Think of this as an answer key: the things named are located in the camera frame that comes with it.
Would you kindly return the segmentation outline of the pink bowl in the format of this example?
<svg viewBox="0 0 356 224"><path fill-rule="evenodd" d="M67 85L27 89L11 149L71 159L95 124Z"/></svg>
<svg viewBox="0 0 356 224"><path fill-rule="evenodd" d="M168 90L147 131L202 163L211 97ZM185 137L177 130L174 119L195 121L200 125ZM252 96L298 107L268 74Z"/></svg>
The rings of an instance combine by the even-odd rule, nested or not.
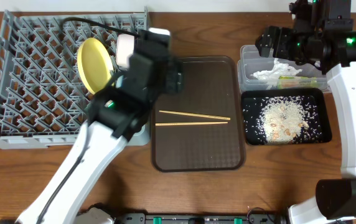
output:
<svg viewBox="0 0 356 224"><path fill-rule="evenodd" d="M134 52L135 37L128 34L118 36L116 43L116 64L129 68L129 58Z"/></svg>

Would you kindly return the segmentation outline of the yellow plate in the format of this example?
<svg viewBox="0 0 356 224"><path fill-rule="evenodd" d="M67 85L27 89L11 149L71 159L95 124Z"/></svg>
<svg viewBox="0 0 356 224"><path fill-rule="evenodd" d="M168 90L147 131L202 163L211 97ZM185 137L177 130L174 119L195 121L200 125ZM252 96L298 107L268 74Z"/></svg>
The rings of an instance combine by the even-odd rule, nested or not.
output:
<svg viewBox="0 0 356 224"><path fill-rule="evenodd" d="M93 95L106 86L114 73L111 55L98 39L92 37L77 51L77 68L85 88Z"/></svg>

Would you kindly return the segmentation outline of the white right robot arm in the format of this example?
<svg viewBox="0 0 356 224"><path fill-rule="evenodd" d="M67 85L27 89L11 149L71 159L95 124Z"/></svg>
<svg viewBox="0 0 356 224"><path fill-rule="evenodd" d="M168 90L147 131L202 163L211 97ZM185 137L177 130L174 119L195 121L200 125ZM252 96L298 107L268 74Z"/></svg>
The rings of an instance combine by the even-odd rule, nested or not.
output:
<svg viewBox="0 0 356 224"><path fill-rule="evenodd" d="M311 64L327 76L342 142L340 179L318 181L316 194L288 208L288 223L340 223L356 219L356 30L350 1L297 0L294 25L269 26L256 40L262 57Z"/></svg>

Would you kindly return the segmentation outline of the green wrapper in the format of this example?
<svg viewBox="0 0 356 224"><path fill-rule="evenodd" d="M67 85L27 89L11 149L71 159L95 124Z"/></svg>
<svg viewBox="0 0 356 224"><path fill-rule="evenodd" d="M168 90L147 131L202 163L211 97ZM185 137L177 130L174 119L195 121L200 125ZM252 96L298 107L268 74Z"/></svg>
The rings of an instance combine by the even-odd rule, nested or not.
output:
<svg viewBox="0 0 356 224"><path fill-rule="evenodd" d="M317 80L308 77L280 76L277 82L278 89L316 87L318 87Z"/></svg>

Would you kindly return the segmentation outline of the white tissue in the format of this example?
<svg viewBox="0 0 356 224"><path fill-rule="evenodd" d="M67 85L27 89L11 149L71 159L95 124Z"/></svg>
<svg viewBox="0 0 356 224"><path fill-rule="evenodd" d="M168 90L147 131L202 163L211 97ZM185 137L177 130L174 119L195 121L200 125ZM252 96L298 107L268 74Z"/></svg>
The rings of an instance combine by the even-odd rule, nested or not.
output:
<svg viewBox="0 0 356 224"><path fill-rule="evenodd" d="M277 58L274 59L274 66L271 70L262 70L251 74L257 80L277 80L279 77L295 77L302 72L302 69L296 69L288 63L282 63Z"/></svg>

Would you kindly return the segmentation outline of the light blue bowl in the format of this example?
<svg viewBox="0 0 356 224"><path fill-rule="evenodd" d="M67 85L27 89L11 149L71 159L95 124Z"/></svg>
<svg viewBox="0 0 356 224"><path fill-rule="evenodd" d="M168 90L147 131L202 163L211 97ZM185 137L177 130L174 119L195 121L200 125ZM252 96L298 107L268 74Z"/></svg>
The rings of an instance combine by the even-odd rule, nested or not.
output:
<svg viewBox="0 0 356 224"><path fill-rule="evenodd" d="M118 79L115 82L115 87L116 88L121 88L123 85L123 80L124 80L124 75L121 75L118 77Z"/></svg>

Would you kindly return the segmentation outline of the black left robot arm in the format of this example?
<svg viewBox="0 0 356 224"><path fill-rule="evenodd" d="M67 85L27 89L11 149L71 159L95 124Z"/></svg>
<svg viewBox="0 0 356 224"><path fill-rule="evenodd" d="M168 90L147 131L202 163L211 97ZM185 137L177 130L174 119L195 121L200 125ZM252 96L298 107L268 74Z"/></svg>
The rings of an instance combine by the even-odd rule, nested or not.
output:
<svg viewBox="0 0 356 224"><path fill-rule="evenodd" d="M182 65L170 51L171 33L150 28L117 41L114 71L109 53L94 38L77 52L80 78L93 99L78 137L42 193L17 223L73 223L110 162L147 123L163 93L182 88Z"/></svg>

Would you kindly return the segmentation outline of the wooden chopstick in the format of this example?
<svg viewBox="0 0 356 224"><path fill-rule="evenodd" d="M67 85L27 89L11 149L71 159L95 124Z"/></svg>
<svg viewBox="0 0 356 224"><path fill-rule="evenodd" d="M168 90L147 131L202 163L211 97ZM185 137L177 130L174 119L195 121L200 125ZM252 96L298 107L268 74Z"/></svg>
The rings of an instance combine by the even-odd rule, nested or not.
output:
<svg viewBox="0 0 356 224"><path fill-rule="evenodd" d="M197 114L197 113L187 113L187 112L179 112L179 111L166 111L166 110L159 110L159 112L160 113L166 113L166 114L174 114L174 115L179 115L179 116L191 116L191 117L208 118L208 119L219 119L219 120L226 120L226 121L231 120L230 117L215 116L215 115L209 115L209 114Z"/></svg>
<svg viewBox="0 0 356 224"><path fill-rule="evenodd" d="M156 123L155 126L201 126L201 125L216 125L216 124L228 124L226 121L218 122L181 122L181 123Z"/></svg>

